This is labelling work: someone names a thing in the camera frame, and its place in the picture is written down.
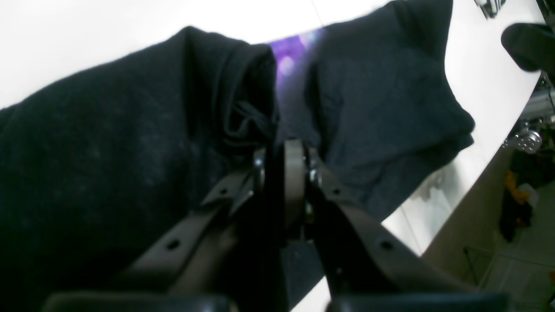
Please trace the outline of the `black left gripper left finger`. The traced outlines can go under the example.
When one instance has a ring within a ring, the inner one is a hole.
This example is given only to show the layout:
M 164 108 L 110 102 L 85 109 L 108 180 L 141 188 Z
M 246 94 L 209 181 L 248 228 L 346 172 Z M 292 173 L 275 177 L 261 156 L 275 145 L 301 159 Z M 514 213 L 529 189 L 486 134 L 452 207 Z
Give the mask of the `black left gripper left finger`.
M 265 148 L 250 167 L 224 177 L 195 215 L 179 221 L 105 292 L 62 292 L 50 296 L 44 312 L 238 312 L 238 295 L 224 287 L 231 265 L 252 234 L 242 235 L 248 213 L 265 184 Z

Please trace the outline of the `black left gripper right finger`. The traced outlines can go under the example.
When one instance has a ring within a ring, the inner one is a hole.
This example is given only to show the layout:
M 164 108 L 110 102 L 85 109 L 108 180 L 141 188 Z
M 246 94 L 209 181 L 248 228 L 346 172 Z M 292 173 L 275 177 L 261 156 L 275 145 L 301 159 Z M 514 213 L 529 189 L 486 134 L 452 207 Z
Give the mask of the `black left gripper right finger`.
M 373 219 L 300 140 L 284 143 L 284 229 L 317 247 L 328 312 L 508 312 L 509 296 L 442 274 Z

